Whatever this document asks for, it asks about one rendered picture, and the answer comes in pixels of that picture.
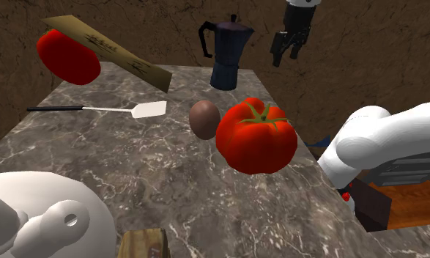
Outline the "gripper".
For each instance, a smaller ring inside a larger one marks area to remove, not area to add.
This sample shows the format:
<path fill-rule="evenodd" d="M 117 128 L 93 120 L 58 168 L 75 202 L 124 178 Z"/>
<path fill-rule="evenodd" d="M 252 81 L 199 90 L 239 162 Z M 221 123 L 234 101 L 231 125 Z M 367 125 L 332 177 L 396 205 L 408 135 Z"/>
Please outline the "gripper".
<path fill-rule="evenodd" d="M 291 44 L 292 50 L 289 57 L 297 59 L 300 49 L 308 40 L 316 6 L 316 2 L 286 3 L 286 11 L 283 18 L 285 31 L 275 33 L 270 48 L 270 53 L 273 55 L 274 67 L 280 66 L 283 53 Z"/>

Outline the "dark blue moka pot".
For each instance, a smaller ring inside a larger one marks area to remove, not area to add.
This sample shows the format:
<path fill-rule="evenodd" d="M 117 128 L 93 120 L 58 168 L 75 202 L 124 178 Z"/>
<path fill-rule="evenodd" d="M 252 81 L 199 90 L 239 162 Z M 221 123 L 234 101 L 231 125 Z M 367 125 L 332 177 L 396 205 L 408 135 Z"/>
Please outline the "dark blue moka pot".
<path fill-rule="evenodd" d="M 237 87 L 239 61 L 250 36 L 254 33 L 251 27 L 236 22 L 237 16 L 231 15 L 228 22 L 212 23 L 205 21 L 199 28 L 199 39 L 204 56 L 208 53 L 204 31 L 215 33 L 215 63 L 213 65 L 210 85 L 222 91 L 231 91 Z"/>

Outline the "large red tomato green stem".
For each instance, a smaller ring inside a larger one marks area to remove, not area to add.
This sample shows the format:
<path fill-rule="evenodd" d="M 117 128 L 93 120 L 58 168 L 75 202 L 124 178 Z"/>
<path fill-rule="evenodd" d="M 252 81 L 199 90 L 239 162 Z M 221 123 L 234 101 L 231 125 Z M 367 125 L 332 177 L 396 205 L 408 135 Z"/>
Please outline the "large red tomato green stem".
<path fill-rule="evenodd" d="M 297 134 L 282 109 L 248 97 L 230 108 L 220 121 L 216 147 L 239 172 L 272 174 L 293 159 Z"/>

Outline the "brown egg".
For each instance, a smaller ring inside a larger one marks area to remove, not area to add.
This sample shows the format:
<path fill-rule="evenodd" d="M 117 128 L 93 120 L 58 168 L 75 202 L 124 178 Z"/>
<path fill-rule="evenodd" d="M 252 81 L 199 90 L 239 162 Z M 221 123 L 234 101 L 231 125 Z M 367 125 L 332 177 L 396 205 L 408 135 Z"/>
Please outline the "brown egg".
<path fill-rule="evenodd" d="M 201 100 L 190 109 L 190 128 L 202 140 L 210 140 L 216 135 L 220 120 L 218 107 L 211 101 Z"/>

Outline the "tan flat board black marks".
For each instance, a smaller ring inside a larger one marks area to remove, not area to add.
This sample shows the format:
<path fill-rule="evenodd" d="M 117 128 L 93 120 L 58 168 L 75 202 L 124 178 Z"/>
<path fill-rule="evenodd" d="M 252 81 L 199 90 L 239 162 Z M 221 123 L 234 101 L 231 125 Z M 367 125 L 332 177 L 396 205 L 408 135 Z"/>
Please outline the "tan flat board black marks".
<path fill-rule="evenodd" d="M 43 18 L 42 22 L 58 30 L 96 54 L 122 67 L 133 75 L 167 93 L 172 73 L 138 58 L 113 40 L 108 39 L 73 15 Z"/>

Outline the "brown wooden box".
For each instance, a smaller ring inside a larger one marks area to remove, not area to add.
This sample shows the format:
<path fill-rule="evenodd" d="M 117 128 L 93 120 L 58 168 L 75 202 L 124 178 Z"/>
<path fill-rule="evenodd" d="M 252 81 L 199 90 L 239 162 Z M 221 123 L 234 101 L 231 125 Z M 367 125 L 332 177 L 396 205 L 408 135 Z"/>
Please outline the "brown wooden box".
<path fill-rule="evenodd" d="M 124 233 L 117 258 L 171 258 L 164 228 Z"/>

